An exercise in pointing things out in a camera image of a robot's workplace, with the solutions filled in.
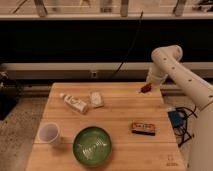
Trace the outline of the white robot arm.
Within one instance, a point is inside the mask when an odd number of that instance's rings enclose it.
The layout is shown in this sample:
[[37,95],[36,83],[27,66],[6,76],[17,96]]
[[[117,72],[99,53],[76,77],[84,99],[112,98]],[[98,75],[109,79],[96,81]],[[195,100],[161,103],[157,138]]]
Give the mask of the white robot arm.
[[180,63],[182,56],[179,45],[154,49],[146,81],[162,84],[170,77],[198,107],[187,171],[213,171],[213,85],[184,67]]

